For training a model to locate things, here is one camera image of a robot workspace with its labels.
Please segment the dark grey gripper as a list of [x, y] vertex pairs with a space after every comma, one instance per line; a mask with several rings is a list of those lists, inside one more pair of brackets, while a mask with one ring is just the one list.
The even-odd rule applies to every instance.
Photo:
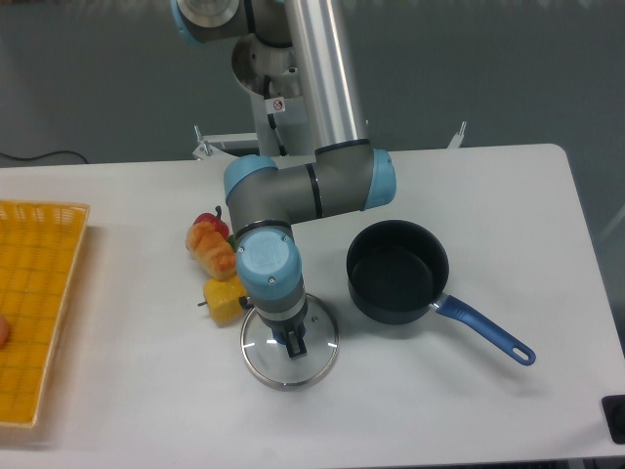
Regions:
[[263, 324], [271, 329], [274, 339], [286, 339], [286, 349], [290, 359], [304, 357], [308, 352], [304, 341], [306, 315], [306, 312], [301, 311], [287, 320], [279, 320], [276, 314], [270, 314], [269, 318], [260, 315]]

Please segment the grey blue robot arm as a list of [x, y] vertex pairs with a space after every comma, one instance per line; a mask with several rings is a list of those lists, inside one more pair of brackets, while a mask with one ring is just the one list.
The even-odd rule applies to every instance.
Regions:
[[390, 203], [396, 176], [372, 148], [337, 1], [175, 1], [181, 34], [235, 38], [231, 67], [249, 94], [259, 151], [225, 171], [236, 270], [291, 358], [308, 311], [295, 224]]

